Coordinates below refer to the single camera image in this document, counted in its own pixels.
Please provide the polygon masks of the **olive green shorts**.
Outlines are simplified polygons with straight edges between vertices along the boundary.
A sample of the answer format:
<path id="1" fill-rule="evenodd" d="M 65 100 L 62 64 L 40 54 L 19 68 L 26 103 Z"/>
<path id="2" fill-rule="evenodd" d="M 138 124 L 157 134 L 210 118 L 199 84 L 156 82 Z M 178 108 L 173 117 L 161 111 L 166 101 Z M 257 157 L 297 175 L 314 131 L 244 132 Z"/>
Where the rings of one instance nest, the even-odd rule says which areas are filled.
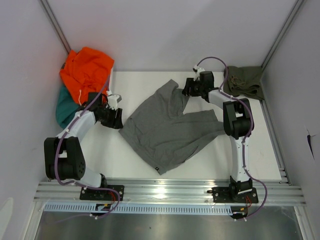
<path id="1" fill-rule="evenodd" d="M 223 84 L 223 91 L 233 97 L 244 95 L 247 98 L 264 100 L 261 87 L 261 66 L 228 66 L 227 80 Z"/>

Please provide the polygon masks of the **grey shorts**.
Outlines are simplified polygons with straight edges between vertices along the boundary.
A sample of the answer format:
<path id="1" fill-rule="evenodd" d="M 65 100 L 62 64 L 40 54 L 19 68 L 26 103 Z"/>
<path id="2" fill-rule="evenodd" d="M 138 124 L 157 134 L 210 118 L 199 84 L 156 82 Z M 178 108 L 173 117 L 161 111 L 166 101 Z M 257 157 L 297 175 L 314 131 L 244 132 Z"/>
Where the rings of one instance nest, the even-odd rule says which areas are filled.
<path id="1" fill-rule="evenodd" d="M 184 113 L 189 97 L 169 80 L 126 120 L 120 135 L 159 175 L 196 155 L 218 136 L 223 123 L 214 110 Z"/>

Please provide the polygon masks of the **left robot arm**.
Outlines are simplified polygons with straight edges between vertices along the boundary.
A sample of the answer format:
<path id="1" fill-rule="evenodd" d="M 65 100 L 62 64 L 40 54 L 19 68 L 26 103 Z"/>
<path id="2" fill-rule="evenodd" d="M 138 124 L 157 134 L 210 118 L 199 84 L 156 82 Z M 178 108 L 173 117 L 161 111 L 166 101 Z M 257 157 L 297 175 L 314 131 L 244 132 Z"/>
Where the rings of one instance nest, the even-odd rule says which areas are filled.
<path id="1" fill-rule="evenodd" d="M 121 100 L 121 95 L 110 91 L 107 95 L 89 93 L 88 101 L 79 106 L 67 127 L 56 137 L 45 139 L 45 173 L 50 180 L 89 187 L 97 200 L 108 196 L 106 177 L 86 166 L 81 141 L 97 122 L 111 129 L 123 128 L 123 109 L 118 107 Z"/>

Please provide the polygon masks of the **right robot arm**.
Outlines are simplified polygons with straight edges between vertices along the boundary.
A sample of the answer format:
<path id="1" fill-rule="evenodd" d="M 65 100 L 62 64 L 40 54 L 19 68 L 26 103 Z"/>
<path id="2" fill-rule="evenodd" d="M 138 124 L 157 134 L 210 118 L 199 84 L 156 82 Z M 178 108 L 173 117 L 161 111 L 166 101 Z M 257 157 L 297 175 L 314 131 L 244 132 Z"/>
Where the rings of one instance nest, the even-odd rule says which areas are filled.
<path id="1" fill-rule="evenodd" d="M 230 184 L 226 188 L 228 198 L 239 202 L 253 191 L 253 180 L 248 175 L 246 157 L 249 139 L 253 130 L 253 116 L 248 99 L 238 99 L 215 87 L 214 74 L 203 68 L 195 70 L 195 77 L 186 79 L 182 94 L 188 97 L 202 97 L 208 103 L 222 109 L 223 129 L 229 136 L 232 150 L 232 171 Z"/>

